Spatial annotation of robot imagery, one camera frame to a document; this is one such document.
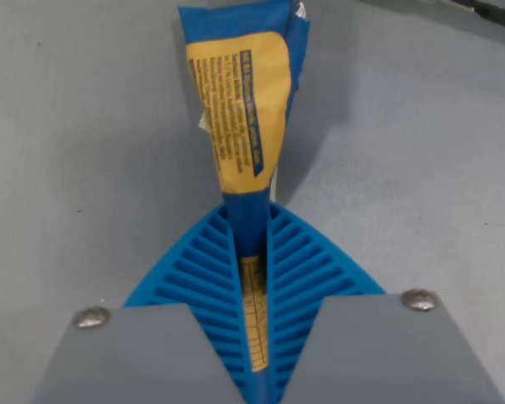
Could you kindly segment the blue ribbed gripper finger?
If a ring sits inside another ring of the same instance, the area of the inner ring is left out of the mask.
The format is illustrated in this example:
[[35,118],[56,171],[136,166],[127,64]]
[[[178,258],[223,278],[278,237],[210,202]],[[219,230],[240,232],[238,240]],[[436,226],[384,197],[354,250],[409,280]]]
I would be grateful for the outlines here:
[[267,261],[278,403],[502,402],[435,293],[386,293],[280,205],[270,208]]
[[36,403],[261,403],[252,370],[233,235],[217,207],[117,309],[68,325]]

